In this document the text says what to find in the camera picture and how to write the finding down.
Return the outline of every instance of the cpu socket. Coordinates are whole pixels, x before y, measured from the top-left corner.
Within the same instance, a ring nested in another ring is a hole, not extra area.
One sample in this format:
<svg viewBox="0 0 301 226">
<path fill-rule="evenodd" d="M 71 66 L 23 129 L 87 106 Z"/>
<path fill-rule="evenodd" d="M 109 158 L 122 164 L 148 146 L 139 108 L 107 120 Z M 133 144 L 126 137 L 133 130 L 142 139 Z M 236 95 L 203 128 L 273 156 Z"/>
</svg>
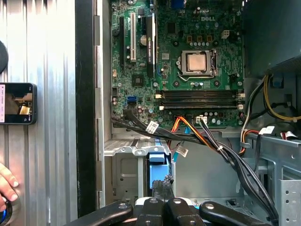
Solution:
<svg viewBox="0 0 301 226">
<path fill-rule="evenodd" d="M 179 77 L 184 81 L 190 78 L 213 78 L 217 75 L 216 50 L 182 51 L 177 65 L 182 72 Z"/>
</svg>

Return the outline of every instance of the hand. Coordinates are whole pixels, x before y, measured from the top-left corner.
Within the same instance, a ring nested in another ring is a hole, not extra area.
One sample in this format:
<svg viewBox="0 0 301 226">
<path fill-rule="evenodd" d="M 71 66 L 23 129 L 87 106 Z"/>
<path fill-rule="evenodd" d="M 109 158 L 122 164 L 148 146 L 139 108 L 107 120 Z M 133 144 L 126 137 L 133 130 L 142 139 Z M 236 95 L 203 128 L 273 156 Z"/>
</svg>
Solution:
<svg viewBox="0 0 301 226">
<path fill-rule="evenodd" d="M 2 163 L 0 163 L 0 193 L 5 196 L 11 202 L 18 198 L 18 195 L 12 189 L 12 187 L 17 187 L 19 185 L 15 176 L 6 168 Z M 6 209 L 5 202 L 0 194 L 0 212 Z"/>
</svg>

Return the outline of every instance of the blue sata port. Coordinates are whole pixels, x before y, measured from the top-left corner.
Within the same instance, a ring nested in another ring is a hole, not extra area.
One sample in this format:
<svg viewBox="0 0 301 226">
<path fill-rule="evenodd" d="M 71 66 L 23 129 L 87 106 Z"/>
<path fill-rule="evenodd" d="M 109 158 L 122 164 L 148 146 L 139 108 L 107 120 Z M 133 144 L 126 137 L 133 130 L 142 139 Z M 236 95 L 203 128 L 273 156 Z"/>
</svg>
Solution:
<svg viewBox="0 0 301 226">
<path fill-rule="evenodd" d="M 171 8 L 184 8 L 184 0 L 171 0 Z"/>
<path fill-rule="evenodd" d="M 128 105 L 135 105 L 135 104 L 137 104 L 137 97 L 136 96 L 128 96 L 127 97 L 127 104 Z"/>
</svg>

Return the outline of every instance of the motherboard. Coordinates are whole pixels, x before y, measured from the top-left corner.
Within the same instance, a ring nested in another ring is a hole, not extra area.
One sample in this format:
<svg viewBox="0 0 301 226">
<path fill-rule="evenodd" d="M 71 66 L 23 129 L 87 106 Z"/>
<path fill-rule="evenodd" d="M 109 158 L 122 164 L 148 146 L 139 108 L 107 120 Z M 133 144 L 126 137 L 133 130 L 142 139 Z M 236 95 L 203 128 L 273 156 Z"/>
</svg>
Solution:
<svg viewBox="0 0 301 226">
<path fill-rule="evenodd" d="M 112 114 L 172 127 L 241 126 L 243 42 L 234 0 L 112 0 Z"/>
</svg>

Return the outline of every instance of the green circuit board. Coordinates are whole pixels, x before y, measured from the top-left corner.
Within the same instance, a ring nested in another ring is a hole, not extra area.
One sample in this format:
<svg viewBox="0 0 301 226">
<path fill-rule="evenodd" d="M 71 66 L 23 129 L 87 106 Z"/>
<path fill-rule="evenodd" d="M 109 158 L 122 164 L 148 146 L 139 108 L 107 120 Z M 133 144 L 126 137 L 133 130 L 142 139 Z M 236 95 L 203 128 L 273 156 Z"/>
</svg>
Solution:
<svg viewBox="0 0 301 226">
<path fill-rule="evenodd" d="M 177 115 L 195 122 L 195 117 L 208 117 L 211 128 L 237 127 L 241 124 L 238 109 L 173 109 L 159 110 L 155 99 L 158 90 L 243 90 L 243 50 L 241 12 L 232 1 L 205 1 L 171 7 L 170 1 L 157 1 L 150 8 L 149 0 L 112 0 L 112 113 L 123 117 L 124 109 L 133 109 L 141 121 L 157 121 L 171 127 Z M 131 13 L 136 17 L 136 62 L 131 62 Z M 156 66 L 153 78 L 147 75 L 147 47 L 142 44 L 145 31 L 141 17 L 154 14 L 156 19 Z M 120 18 L 124 20 L 124 42 L 120 38 Z M 222 39 L 222 32 L 231 36 Z M 124 65 L 121 65 L 124 48 Z M 213 78 L 179 76 L 178 59 L 183 51 L 216 51 L 216 75 Z M 128 97 L 137 104 L 129 105 Z"/>
</svg>

